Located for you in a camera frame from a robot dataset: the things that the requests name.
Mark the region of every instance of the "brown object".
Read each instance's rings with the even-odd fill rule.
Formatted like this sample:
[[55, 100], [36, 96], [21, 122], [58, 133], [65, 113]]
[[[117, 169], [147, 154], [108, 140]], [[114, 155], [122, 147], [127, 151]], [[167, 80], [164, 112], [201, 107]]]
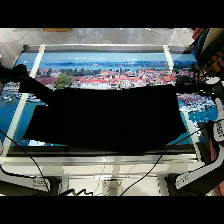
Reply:
[[70, 32], [71, 28], [43, 28], [44, 32]]

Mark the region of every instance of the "black cloth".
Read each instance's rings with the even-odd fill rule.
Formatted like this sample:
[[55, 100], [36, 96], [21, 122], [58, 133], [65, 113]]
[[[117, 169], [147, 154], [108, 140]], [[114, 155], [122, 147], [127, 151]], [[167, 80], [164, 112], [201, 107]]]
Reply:
[[28, 79], [20, 92], [34, 93], [48, 104], [35, 108], [25, 139], [138, 153], [163, 149], [186, 132], [172, 85], [52, 91]]

